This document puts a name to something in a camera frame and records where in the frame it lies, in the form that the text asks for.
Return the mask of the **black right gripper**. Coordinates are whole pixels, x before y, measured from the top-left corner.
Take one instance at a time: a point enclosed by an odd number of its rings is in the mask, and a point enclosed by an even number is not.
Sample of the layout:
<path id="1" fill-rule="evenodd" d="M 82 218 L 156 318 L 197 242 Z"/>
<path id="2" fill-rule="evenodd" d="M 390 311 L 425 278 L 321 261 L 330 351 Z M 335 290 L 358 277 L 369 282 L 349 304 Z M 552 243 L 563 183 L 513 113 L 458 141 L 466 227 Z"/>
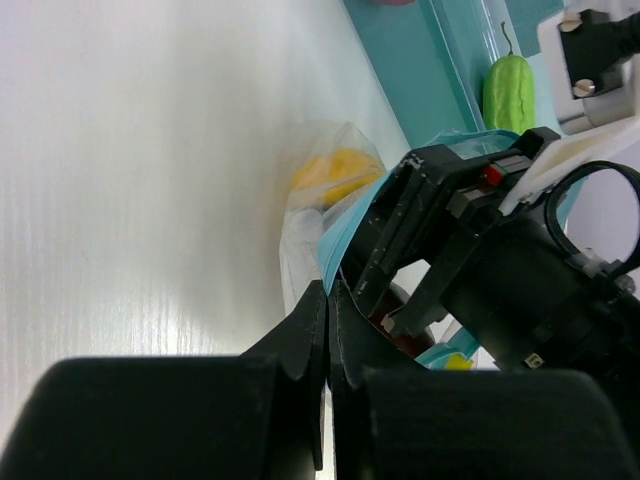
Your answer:
<path id="1" fill-rule="evenodd" d="M 502 370 L 638 372 L 639 301 L 630 273 L 639 267 L 639 251 L 608 262 L 581 250 L 560 215 L 585 178 L 612 170 L 637 190 L 638 171 L 606 160 L 577 167 L 539 205 L 491 231 L 469 259 L 477 244 L 473 230 L 452 219 L 432 227 L 464 169 L 449 147 L 435 145 L 410 151 L 383 181 L 344 257 L 344 277 L 362 315 L 375 313 L 398 270 L 423 259 L 427 273 L 393 316 L 412 333 L 441 321 L 447 310 L 460 322 L 442 339 L 440 368 L 468 370 L 485 349 Z"/>

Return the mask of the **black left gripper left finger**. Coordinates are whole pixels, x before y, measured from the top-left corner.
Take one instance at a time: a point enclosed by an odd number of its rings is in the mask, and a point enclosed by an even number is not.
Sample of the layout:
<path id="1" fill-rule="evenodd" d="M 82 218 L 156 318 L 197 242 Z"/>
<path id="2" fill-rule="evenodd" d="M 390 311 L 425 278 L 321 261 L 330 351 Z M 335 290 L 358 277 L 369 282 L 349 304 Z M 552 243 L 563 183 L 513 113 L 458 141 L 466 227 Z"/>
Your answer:
<path id="1" fill-rule="evenodd" d="M 323 467 L 327 299 L 237 356 L 75 358 L 36 383 L 5 479 L 312 479 Z"/>

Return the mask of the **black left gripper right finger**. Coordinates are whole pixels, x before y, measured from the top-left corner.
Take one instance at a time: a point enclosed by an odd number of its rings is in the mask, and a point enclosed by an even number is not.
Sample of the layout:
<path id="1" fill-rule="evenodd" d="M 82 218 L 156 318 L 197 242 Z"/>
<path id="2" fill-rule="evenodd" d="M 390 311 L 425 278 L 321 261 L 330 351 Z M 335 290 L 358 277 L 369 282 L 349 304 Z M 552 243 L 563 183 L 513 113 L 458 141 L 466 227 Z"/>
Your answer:
<path id="1" fill-rule="evenodd" d="M 430 371 L 336 283 L 328 298 L 340 479 L 635 479 L 605 393 L 575 371 Z"/>

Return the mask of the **clear zip top bag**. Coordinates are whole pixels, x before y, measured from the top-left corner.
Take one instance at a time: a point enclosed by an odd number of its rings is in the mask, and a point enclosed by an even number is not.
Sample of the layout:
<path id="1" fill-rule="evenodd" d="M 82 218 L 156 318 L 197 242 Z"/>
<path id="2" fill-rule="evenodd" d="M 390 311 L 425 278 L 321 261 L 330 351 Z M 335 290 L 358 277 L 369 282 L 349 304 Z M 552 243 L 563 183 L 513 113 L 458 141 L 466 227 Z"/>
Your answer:
<path id="1" fill-rule="evenodd" d="M 332 153 L 338 148 L 361 150 L 382 164 L 382 160 L 364 134 L 350 122 L 309 122 L 294 124 L 286 130 L 282 149 L 284 178 L 289 191 L 282 223 L 279 260 L 285 315 L 294 310 L 308 285 L 322 280 L 326 291 L 338 274 L 359 223 L 381 184 L 389 176 L 352 193 L 332 207 L 295 207 L 289 192 L 297 171 L 311 158 Z M 518 135 L 504 129 L 475 133 L 441 132 L 427 146 L 444 144 L 463 159 L 506 149 Z M 446 330 L 436 335 L 435 345 L 417 357 L 431 370 L 471 370 L 478 368 L 478 351 L 484 351 L 459 322 L 445 317 Z"/>

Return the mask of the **yellow fake pear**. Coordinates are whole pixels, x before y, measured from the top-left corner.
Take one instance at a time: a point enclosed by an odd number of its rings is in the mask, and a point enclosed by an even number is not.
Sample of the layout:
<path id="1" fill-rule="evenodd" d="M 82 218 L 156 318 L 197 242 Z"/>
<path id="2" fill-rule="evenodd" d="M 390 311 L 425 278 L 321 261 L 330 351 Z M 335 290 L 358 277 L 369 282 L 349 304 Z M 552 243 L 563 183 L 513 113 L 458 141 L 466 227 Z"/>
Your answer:
<path id="1" fill-rule="evenodd" d="M 295 207 L 329 208 L 386 174 L 372 155 L 353 148 L 311 158 L 294 176 L 289 200 Z"/>

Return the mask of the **green fake cucumber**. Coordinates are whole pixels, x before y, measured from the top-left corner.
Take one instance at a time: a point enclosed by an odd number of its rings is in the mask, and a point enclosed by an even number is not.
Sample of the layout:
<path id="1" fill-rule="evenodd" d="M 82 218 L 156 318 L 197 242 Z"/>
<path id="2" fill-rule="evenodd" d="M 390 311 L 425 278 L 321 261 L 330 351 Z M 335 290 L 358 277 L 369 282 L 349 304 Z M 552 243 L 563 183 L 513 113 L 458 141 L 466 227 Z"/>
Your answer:
<path id="1" fill-rule="evenodd" d="M 483 120 L 489 129 L 522 134 L 536 125 L 534 74 L 527 60 L 514 53 L 506 23 L 500 26 L 509 51 L 491 66 L 485 79 Z"/>

